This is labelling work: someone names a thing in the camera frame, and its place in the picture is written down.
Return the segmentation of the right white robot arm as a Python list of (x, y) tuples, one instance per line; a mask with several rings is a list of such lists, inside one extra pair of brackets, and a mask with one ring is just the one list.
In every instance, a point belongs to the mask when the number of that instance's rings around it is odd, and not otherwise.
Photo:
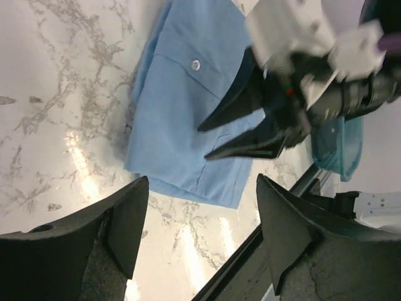
[(400, 2), (365, 1), (357, 28), (336, 34), (320, 1), (258, 1), (251, 39), (207, 132), (257, 110), (263, 121), (208, 160), (275, 159), (327, 120), (351, 120), (400, 96)]

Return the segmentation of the light blue long sleeve shirt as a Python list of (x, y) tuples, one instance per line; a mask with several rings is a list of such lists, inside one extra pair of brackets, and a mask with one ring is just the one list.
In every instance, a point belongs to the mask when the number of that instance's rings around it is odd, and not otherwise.
[(232, 1), (168, 1), (145, 47), (132, 92), (135, 107), (126, 170), (152, 191), (237, 208), (252, 162), (205, 160), (255, 127), (258, 110), (212, 131), (197, 127), (228, 91), (249, 38)]

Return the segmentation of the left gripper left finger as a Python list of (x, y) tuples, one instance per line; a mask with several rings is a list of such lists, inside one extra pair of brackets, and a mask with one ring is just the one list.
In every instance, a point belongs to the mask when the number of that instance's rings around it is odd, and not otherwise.
[(148, 205), (140, 177), (64, 218), (1, 236), (2, 300), (123, 300)]

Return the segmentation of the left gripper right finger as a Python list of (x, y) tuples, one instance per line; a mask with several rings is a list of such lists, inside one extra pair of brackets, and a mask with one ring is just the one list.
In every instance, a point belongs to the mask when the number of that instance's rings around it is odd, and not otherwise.
[(256, 193), (282, 300), (400, 299), (400, 235), (352, 221), (355, 193), (297, 196), (264, 175)]

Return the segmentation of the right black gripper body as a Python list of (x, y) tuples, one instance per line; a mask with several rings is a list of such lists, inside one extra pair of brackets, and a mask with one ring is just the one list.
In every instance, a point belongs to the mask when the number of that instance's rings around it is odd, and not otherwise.
[(263, 66), (263, 149), (292, 148), (313, 129), (338, 115), (341, 93), (335, 83), (328, 56), (295, 51), (272, 65)]

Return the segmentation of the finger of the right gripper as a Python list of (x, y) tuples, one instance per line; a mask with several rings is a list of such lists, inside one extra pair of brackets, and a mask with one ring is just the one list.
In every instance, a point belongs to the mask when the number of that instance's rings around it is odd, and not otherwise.
[(198, 131), (216, 129), (259, 110), (263, 107), (264, 91), (264, 73), (256, 63), (253, 49), (248, 46), (230, 88), (216, 109), (198, 126)]
[(251, 159), (276, 159), (284, 149), (286, 136), (265, 127), (256, 127), (213, 150), (207, 160), (244, 157)]

